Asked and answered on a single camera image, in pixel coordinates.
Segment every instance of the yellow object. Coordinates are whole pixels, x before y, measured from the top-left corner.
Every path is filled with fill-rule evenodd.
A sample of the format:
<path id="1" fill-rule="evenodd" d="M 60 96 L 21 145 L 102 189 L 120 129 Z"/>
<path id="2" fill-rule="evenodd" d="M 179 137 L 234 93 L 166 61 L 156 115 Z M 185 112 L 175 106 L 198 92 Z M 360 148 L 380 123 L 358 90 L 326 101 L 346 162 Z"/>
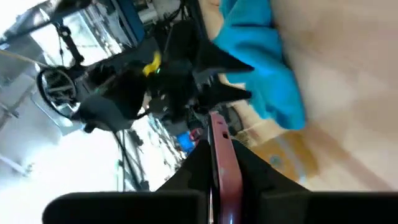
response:
<path id="1" fill-rule="evenodd" d="M 237 138 L 245 142 L 242 133 Z M 287 131 L 262 144 L 251 146 L 250 150 L 275 170 L 301 184 L 318 173 L 317 161 L 299 131 Z"/>
<path id="2" fill-rule="evenodd" d="M 155 72 L 160 67 L 161 62 L 162 62 L 162 56 L 160 55 L 159 52 L 155 52 L 154 61 L 146 65 L 142 70 L 142 72 L 144 73 L 145 76 L 148 76 L 149 74 Z"/>

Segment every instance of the wooden surface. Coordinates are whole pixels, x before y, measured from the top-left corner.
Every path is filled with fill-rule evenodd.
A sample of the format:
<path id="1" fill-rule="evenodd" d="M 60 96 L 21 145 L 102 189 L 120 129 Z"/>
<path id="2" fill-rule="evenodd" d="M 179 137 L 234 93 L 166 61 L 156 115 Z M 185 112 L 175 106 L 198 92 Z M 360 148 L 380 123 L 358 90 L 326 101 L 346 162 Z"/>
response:
<path id="1" fill-rule="evenodd" d="M 223 23 L 218 1 L 200 3 L 214 38 Z M 308 124 L 286 132 L 271 120 L 260 121 L 245 102 L 236 103 L 251 149 L 312 190 L 397 189 L 398 2 L 271 4 Z"/>

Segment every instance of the wire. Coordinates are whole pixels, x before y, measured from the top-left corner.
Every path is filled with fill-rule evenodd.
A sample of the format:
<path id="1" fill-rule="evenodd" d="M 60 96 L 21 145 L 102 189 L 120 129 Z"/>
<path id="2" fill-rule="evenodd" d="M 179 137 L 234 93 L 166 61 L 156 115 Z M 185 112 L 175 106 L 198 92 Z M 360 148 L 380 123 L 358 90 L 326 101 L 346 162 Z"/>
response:
<path id="1" fill-rule="evenodd" d="M 81 47 L 81 48 L 98 47 L 98 48 L 100 48 L 101 46 L 99 46 L 99 45 L 76 45 L 76 47 Z"/>
<path id="2" fill-rule="evenodd" d="M 62 45 L 61 45 L 61 35 L 59 34 L 58 29 L 57 29 L 57 34 L 58 34 L 58 42 L 59 42 L 59 46 L 60 46 L 60 56 L 61 56 L 62 65 L 65 65 L 63 62 L 63 50 L 62 50 Z"/>
<path id="3" fill-rule="evenodd" d="M 138 166 L 139 172 L 140 172 L 140 178 L 141 178 L 141 182 L 145 181 L 145 172 L 144 169 L 142 168 L 142 162 L 141 162 L 141 158 L 139 156 L 139 143 L 137 141 L 134 140 L 134 138 L 132 139 L 133 141 L 133 150 L 136 156 L 136 160 L 134 160 L 135 164 Z"/>
<path id="4" fill-rule="evenodd" d="M 171 22 L 173 22 L 173 20 L 175 18 L 177 18 L 177 16 L 180 14 L 181 12 L 181 18 L 182 19 L 186 19 L 185 17 L 185 0 L 181 0 L 180 1 L 180 6 L 178 7 L 178 9 L 176 9 L 174 12 L 172 12 L 168 17 L 166 17 L 164 19 L 164 26 L 169 26 Z"/>
<path id="5" fill-rule="evenodd" d="M 36 63 L 37 65 L 40 65 L 41 67 L 44 67 L 44 68 L 49 67 L 48 65 L 46 65 L 44 63 L 38 62 L 36 60 L 30 59 L 28 57 L 25 57 L 25 56 L 22 56 L 22 55 L 19 55 L 19 54 L 15 54 L 15 53 L 9 52 L 8 50 L 1 50 L 0 49 L 0 54 L 3 54 L 3 55 L 8 56 L 8 57 L 16 58 L 16 59 L 22 60 L 24 62 L 29 62 L 29 63 L 32 63 L 32 64 Z"/>
<path id="6" fill-rule="evenodd" d="M 114 138 L 116 139 L 116 142 L 119 144 L 119 147 L 121 148 L 122 155 L 124 156 L 125 160 L 127 161 L 127 166 L 129 167 L 130 174 L 131 174 L 132 180 L 133 180 L 133 182 L 134 182 L 134 183 L 132 183 L 132 184 L 134 185 L 133 187 L 134 187 L 137 191 L 141 191 L 141 190 L 142 190 L 142 187 L 141 187 L 141 185 L 139 184 L 137 174 L 136 174 L 136 172 L 134 171 L 134 169 L 133 169 L 133 167 L 132 167 L 132 165 L 131 165 L 131 162 L 130 162 L 129 157 L 128 157 L 128 155 L 127 155 L 127 150 L 126 150 L 126 148 L 123 146 L 123 144 L 122 144 L 121 140 L 119 139 L 118 135 L 116 134 L 116 132 L 112 131 L 112 134 L 113 134 Z"/>
<path id="7" fill-rule="evenodd" d="M 139 115 L 136 116 L 136 120 L 141 119 L 141 118 L 147 116 L 149 113 L 150 113 L 149 110 L 145 110 L 145 112 L 143 112 L 142 114 L 139 114 Z"/>
<path id="8" fill-rule="evenodd" d="M 123 147 L 126 148 L 126 139 L 125 139 L 124 130 L 122 130 L 122 138 L 123 138 Z M 125 163 L 126 163 L 126 158 L 125 158 L 124 156 L 122 156 L 122 165 L 123 165 L 123 175 L 122 175 L 123 185 L 122 185 L 122 191 L 123 191 L 123 192 L 126 191 L 126 171 L 125 171 L 126 165 L 125 165 Z"/>

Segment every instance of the blue cloth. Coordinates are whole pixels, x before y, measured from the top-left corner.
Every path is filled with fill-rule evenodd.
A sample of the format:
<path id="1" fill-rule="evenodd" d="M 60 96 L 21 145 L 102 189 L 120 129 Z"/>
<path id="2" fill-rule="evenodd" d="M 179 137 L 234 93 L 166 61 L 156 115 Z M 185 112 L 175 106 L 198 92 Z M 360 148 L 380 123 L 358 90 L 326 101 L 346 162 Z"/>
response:
<path id="1" fill-rule="evenodd" d="M 285 129 L 302 129 L 305 110 L 293 72 L 282 61 L 282 42 L 271 27 L 267 0 L 221 0 L 224 25 L 213 41 L 220 49 L 254 67 L 227 74 L 253 93 L 249 103 L 262 119 L 273 118 Z"/>

